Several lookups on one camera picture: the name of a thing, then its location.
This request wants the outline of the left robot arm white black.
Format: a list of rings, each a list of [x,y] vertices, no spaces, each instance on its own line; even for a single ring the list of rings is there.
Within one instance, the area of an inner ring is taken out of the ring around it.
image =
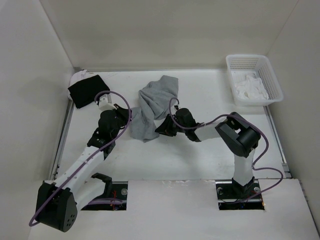
[[[44,181],[29,225],[44,224],[67,232],[83,208],[120,205],[110,176],[95,172],[105,162],[131,121],[131,110],[115,105],[100,114],[98,127],[73,165],[53,182]]]

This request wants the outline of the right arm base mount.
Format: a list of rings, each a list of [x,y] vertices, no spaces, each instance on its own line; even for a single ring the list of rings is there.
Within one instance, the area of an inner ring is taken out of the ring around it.
[[[231,210],[265,210],[260,184],[255,180],[249,186],[242,187],[232,180],[216,181],[218,208],[221,211]]]

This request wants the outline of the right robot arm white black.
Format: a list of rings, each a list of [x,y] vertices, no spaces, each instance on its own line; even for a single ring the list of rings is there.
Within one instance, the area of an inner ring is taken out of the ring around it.
[[[221,138],[234,155],[232,192],[238,198],[245,197],[254,183],[253,158],[261,134],[255,131],[242,116],[232,112],[223,120],[212,124],[196,122],[187,108],[180,108],[174,115],[167,114],[163,123],[155,129],[160,135],[174,137],[183,133],[192,142]]]

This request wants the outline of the grey tank top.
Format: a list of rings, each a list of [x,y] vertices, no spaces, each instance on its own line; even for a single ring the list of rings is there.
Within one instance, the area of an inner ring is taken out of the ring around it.
[[[131,109],[130,136],[144,143],[160,136],[155,121],[163,120],[169,113],[169,101],[177,97],[179,79],[163,75],[157,81],[149,82],[138,91],[138,106]]]

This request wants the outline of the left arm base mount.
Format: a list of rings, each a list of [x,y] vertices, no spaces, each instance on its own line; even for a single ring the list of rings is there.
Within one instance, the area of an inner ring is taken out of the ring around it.
[[[95,173],[92,179],[103,183],[103,192],[93,198],[82,211],[126,211],[129,184],[127,181],[113,181],[110,176]]]

